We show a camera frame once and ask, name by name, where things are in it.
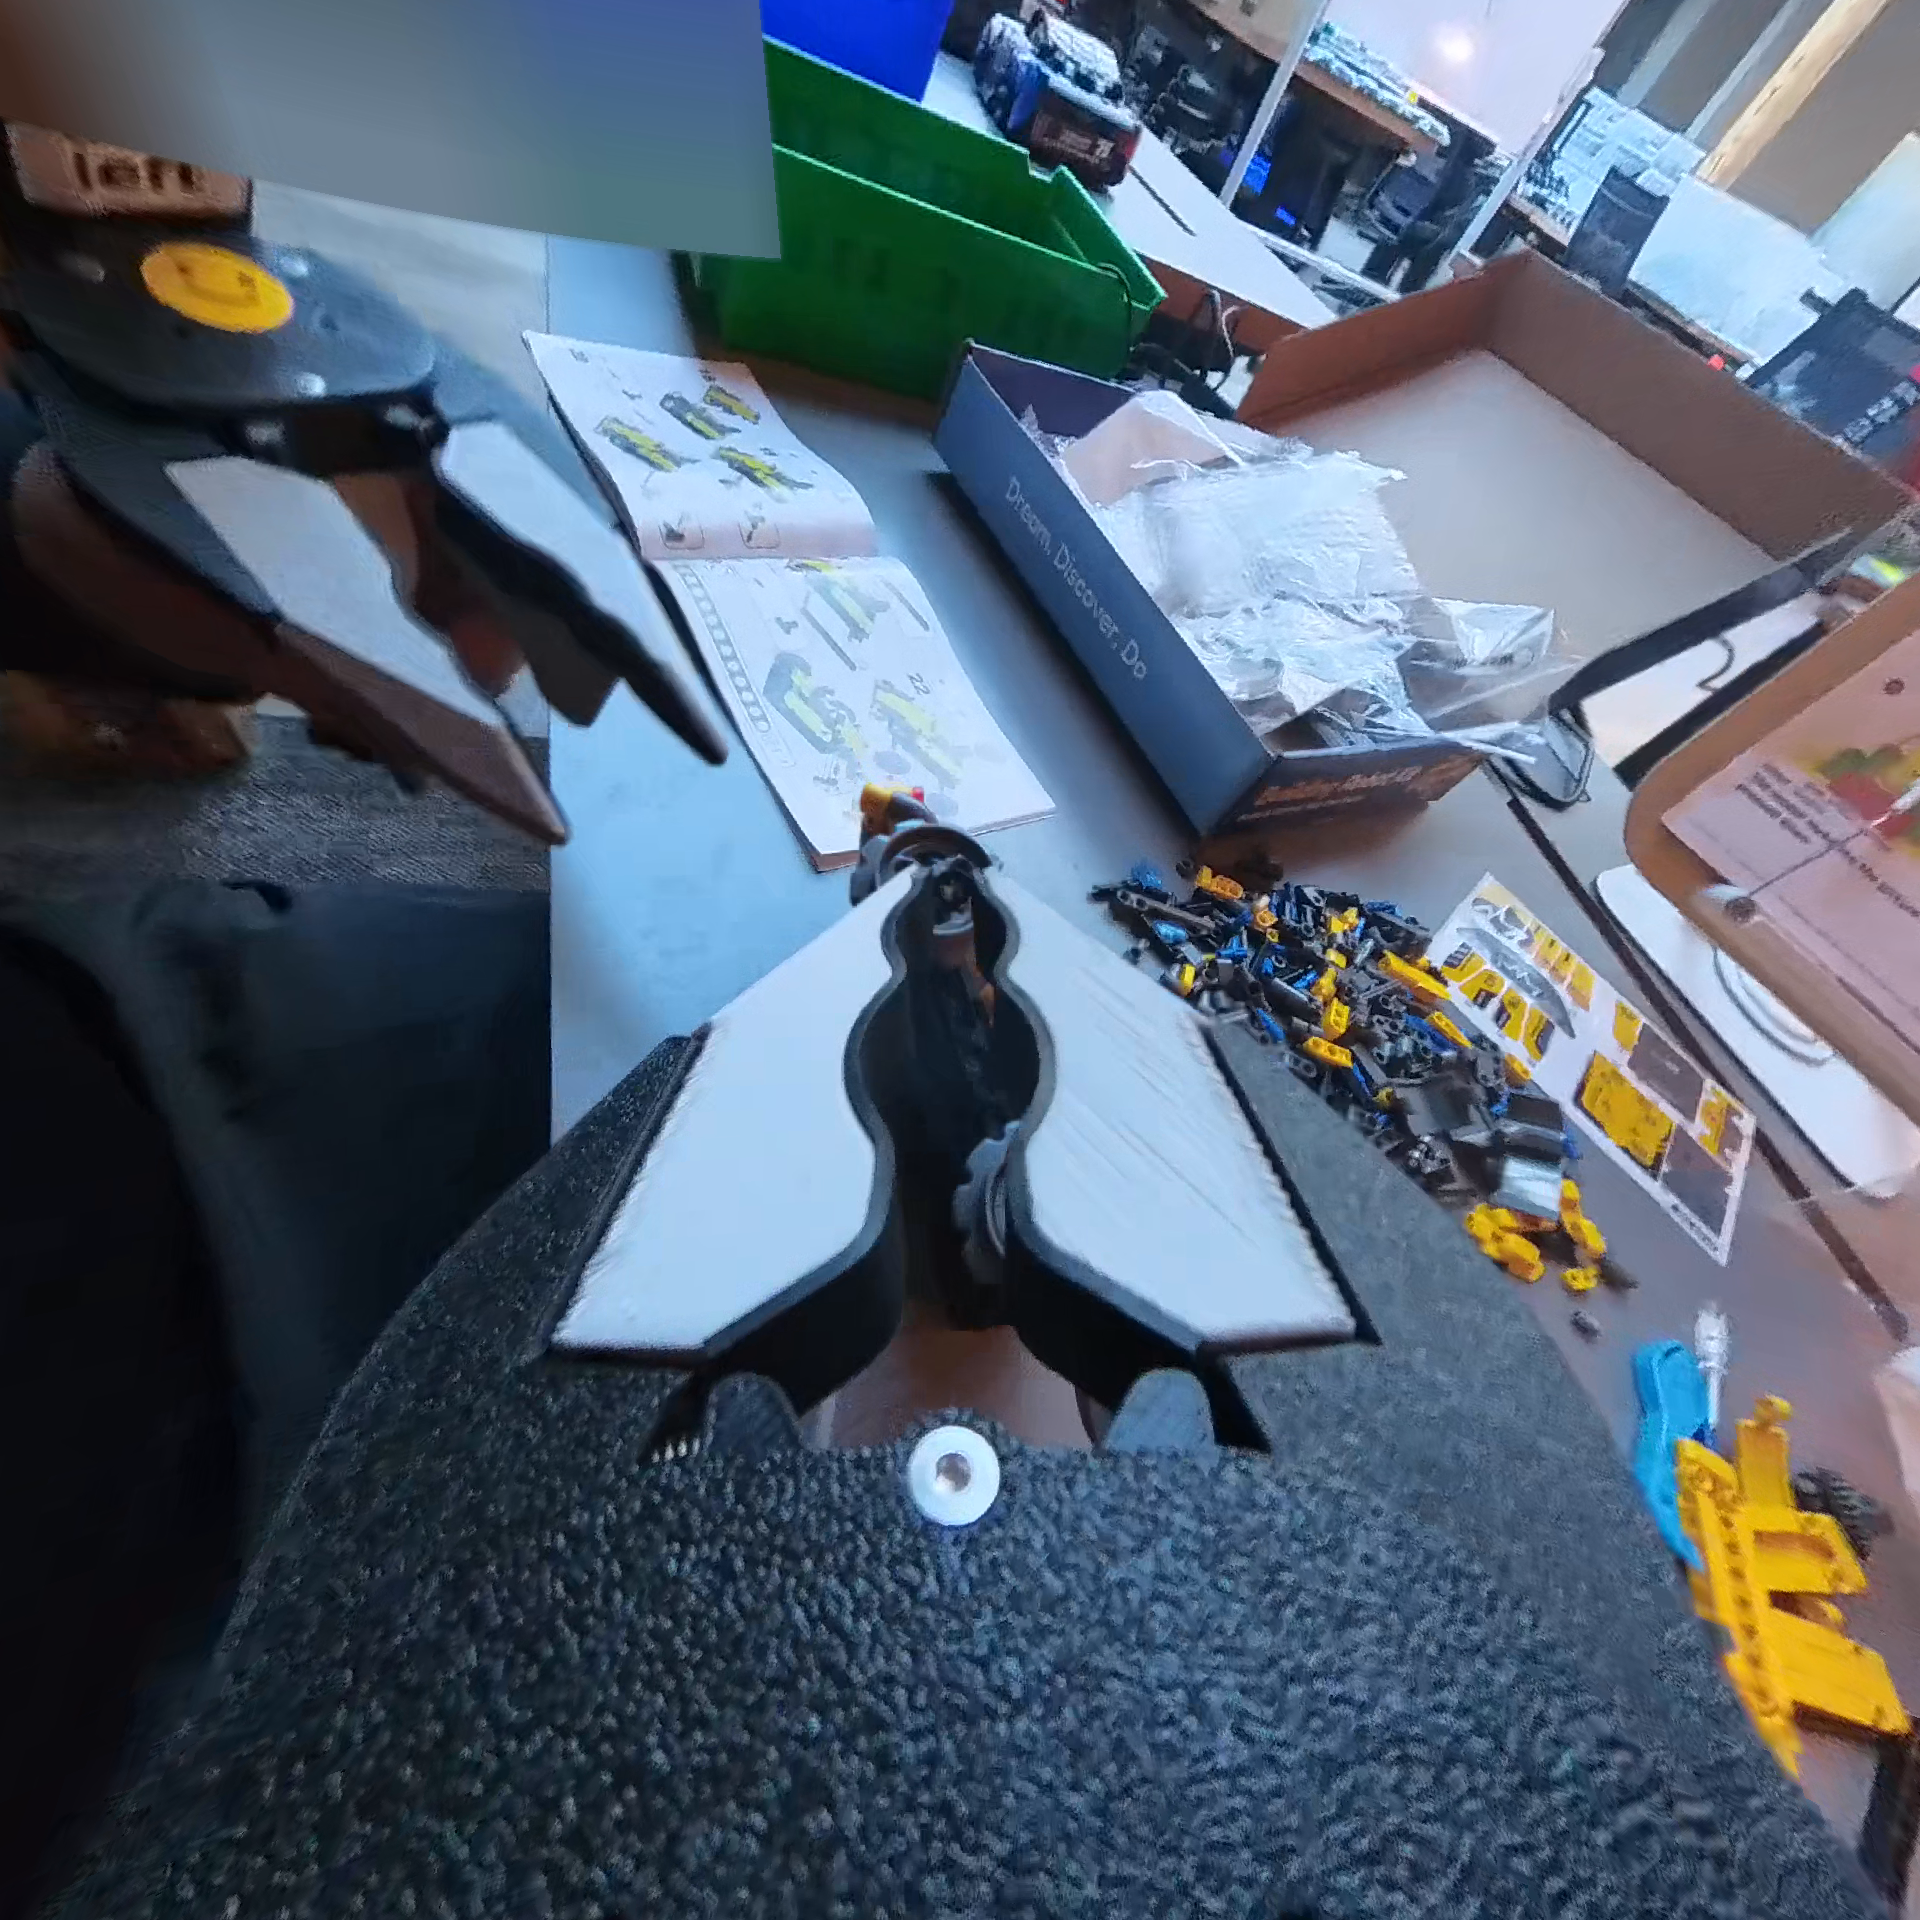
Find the green plastic crate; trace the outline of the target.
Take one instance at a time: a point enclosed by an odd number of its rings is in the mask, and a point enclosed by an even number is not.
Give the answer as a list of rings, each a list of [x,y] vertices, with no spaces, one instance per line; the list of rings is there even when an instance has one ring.
[[[913,187],[775,158],[779,257],[687,259],[727,349],[937,401],[968,347],[1114,379],[1167,301],[1081,181],[1014,149]]]
[[[764,41],[764,61],[783,225],[799,214],[804,181],[841,181],[1040,239],[1045,187],[1014,145],[777,39]]]

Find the blue plastic bin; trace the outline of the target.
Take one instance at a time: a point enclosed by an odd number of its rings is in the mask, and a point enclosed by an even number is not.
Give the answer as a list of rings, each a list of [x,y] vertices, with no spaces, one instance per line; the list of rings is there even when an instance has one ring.
[[[763,3],[763,34],[855,75],[881,78],[931,66],[952,3]]]

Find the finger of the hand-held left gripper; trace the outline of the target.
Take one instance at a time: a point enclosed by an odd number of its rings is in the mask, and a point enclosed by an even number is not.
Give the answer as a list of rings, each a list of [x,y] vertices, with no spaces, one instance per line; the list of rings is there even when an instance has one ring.
[[[625,687],[704,764],[730,755],[621,526],[503,421],[459,422],[432,455],[444,536],[489,584],[547,702],[592,726]]]
[[[547,847],[567,841],[515,726],[404,602],[386,548],[328,482],[241,455],[164,472],[263,588],[276,641],[338,723],[391,766],[438,780]]]

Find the large cardboard box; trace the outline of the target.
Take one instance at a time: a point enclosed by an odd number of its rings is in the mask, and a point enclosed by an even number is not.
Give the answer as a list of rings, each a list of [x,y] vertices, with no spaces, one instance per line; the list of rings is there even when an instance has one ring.
[[[1594,660],[1896,526],[1912,493],[1525,253],[1275,344],[1239,421],[1401,475],[1435,599],[1544,609]]]

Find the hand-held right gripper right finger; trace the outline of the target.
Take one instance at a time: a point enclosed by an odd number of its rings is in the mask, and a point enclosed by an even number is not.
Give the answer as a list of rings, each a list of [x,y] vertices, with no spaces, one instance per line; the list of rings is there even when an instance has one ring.
[[[997,1039],[1020,1117],[973,1149],[956,1230],[975,1288],[1087,1401],[1174,1370],[1353,1347],[1364,1315],[1223,1060],[1208,1021],[1020,883],[984,877]]]

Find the grey desk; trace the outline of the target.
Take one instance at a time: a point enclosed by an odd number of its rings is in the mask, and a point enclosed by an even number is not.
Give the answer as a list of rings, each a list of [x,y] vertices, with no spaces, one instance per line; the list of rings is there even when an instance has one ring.
[[[924,580],[956,652],[1059,812],[988,836],[1009,872],[1113,949],[1087,898],[1138,856],[1189,856],[1190,834],[1163,780],[1098,697],[938,458],[938,409],[764,363],[763,385],[809,445],[867,490],[878,531]],[[579,1121],[669,1036],[691,1032],[788,961],[849,906],[845,875],[815,875],[743,746],[704,766],[622,687],[591,730],[554,720],[551,775],[574,820],[551,866],[552,1121]],[[1606,920],[1566,886],[1530,805],[1470,775],[1424,810],[1313,820],[1275,838],[1288,875],[1397,901],[1438,926],[1482,872],[1510,885],[1629,996],[1643,978]],[[1472,1256],[1472,1329],[1496,1309],[1526,1316],[1479,1374],[1426,1413],[1413,1387],[1374,1378],[1387,1360],[1288,1359],[1282,1387],[1334,1384],[1313,1457],[1343,1484],[1306,1506],[1294,1466],[1249,1466],[1288,1502],[1237,1500],[1239,1531],[1189,1553],[1168,1506],[1144,1531],[1109,1499],[1133,1466],[1200,1471],[1223,1495],[1219,1451],[1121,1455],[1024,1449],[1014,1497],[1071,1497],[1039,1532],[1001,1524],[1010,1497],[973,1531],[916,1520],[882,1538],[875,1500],[856,1523],[803,1524],[816,1572],[847,1572],[852,1613],[809,1641],[804,1673],[748,1685],[759,1716],[800,1741],[795,1791],[832,1758],[860,1766],[852,1799],[821,1774],[830,1804],[875,1819],[894,1809],[908,1840],[952,1840],[987,1874],[988,1913],[1039,1916],[1226,1914],[1240,1869],[1315,1874],[1402,1866],[1407,1900],[1436,1916],[1680,1916],[1683,1893],[1641,1843],[1662,1803],[1689,1823],[1709,1804],[1733,1871],[1734,1843],[1774,1886],[1765,1909],[1843,1916],[1841,1896],[1788,1888],[1818,1851],[1822,1886],[1861,1879],[1858,1827],[1871,1755],[1808,1734],[1805,1787],[1755,1736],[1696,1621],[1679,1568],[1630,1487],[1634,1343],[1684,1332],[1716,1299],[1736,1316],[1736,1378],[1780,1390],[1805,1452],[1900,1497],[1872,1377],[1893,1355],[1878,1309],[1820,1245],[1763,1243],[1778,1227],[1778,1180],[1763,1165],[1743,1202],[1734,1265],[1720,1268],[1613,1165],[1594,1206],[1626,1248],[1641,1290],[1609,1292],[1584,1343],[1568,1312]],[[1626,1743],[1643,1758],[1629,1766]]]

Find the wooden post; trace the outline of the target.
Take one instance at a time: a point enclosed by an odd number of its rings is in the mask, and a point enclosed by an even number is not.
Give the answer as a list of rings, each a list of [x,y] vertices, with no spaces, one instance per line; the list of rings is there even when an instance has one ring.
[[[60,780],[201,780],[251,762],[259,712],[132,684],[3,676],[4,756]]]

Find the black and yellow toy chassis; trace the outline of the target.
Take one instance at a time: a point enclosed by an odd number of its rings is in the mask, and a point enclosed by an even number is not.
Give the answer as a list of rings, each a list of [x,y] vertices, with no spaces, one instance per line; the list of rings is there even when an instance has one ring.
[[[911,881],[873,1068],[901,1175],[907,1292],[964,1332],[1010,1321],[1006,1160],[1040,1076],[1035,1029],[1001,990],[1010,925],[990,866],[918,787],[862,788],[852,902]]]

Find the wooden sign board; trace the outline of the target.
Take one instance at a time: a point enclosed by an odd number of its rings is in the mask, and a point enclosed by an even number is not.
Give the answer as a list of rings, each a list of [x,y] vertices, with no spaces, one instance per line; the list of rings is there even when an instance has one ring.
[[[1838,937],[1778,922],[1761,898],[1684,847],[1667,815],[1763,736],[1805,712],[1904,637],[1919,637],[1919,582],[1882,592],[1810,652],[1749,695],[1641,780],[1629,806],[1625,845],[1653,889],[1712,946],[1833,1045],[1876,1086],[1916,1082],[1916,929],[1894,950],[1867,950],[1847,925]]]

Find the white metal pole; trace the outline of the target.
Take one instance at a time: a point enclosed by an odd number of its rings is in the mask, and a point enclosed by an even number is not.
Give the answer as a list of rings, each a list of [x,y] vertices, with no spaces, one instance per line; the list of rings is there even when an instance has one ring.
[[[1228,212],[1237,210],[1237,200],[1252,162],[1284,109],[1288,86],[1300,68],[1309,43],[1326,18],[1331,4],[1237,4],[1237,9],[1240,14],[1252,13],[1259,17],[1263,11],[1270,14],[1270,21],[1256,33],[1243,33],[1232,21],[1226,22],[1231,33],[1252,46],[1260,61],[1269,64],[1269,76],[1259,106],[1249,113],[1247,125],[1240,131],[1232,164],[1219,190],[1219,200]]]

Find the blue brick separator tool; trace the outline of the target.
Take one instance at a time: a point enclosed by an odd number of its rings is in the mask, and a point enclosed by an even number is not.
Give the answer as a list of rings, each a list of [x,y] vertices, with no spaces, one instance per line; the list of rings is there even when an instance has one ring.
[[[1679,1506],[1677,1447],[1683,1441],[1712,1444],[1711,1388],[1694,1350],[1679,1341],[1655,1341],[1636,1348],[1633,1381],[1638,1426],[1633,1473],[1646,1512],[1668,1553],[1690,1572],[1702,1568]]]

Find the open instruction booklet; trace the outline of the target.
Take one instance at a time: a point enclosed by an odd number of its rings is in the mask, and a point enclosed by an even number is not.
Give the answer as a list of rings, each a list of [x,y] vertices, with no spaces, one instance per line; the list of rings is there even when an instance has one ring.
[[[852,864],[867,788],[973,836],[1053,816],[867,501],[755,373],[552,333],[525,344],[816,871]]]

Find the yellow and black sticker sheet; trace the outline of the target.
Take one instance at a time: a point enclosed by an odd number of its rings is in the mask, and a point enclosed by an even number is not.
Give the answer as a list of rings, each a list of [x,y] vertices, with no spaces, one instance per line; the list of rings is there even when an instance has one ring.
[[[1426,968],[1525,1091],[1555,1100],[1683,1237],[1729,1266],[1759,1140],[1729,1086],[1499,877],[1480,877],[1436,929]]]

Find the black desk stand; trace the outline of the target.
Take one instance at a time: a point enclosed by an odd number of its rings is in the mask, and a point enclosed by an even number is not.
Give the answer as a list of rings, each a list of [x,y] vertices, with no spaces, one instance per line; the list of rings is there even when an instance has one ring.
[[[1853,567],[1867,541],[1867,534],[1851,532],[1816,541],[1761,579],[1586,660],[1548,700],[1548,746],[1555,750],[1572,749],[1572,764],[1564,766],[1555,761],[1548,768],[1555,775],[1553,780],[1542,780],[1521,768],[1493,762],[1486,768],[1489,777],[1510,798],[1544,805],[1555,812],[1586,805],[1594,768],[1601,761],[1584,716],[1586,705],[1601,693],[1636,680],[1668,660],[1692,655],[1709,643],[1719,645],[1725,660],[1716,676],[1698,683],[1698,689],[1709,693],[1711,698],[1689,708],[1618,762],[1617,779],[1620,785],[1629,791],[1638,788],[1664,755],[1686,746],[1712,720],[1731,712],[1746,695],[1765,684],[1766,676],[1761,666],[1753,666],[1741,680],[1729,676],[1734,658],[1729,637],[1736,629],[1785,611],[1808,595],[1828,590]]]

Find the pile of small toy parts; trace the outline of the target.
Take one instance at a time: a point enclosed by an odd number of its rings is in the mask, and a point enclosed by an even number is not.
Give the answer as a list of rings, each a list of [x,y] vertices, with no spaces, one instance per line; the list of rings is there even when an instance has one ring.
[[[1138,861],[1088,901],[1126,961],[1275,1048],[1357,1138],[1451,1211],[1521,1284],[1584,1299],[1633,1276],[1586,1209],[1566,1111],[1457,1015],[1428,929],[1394,902],[1185,861]]]

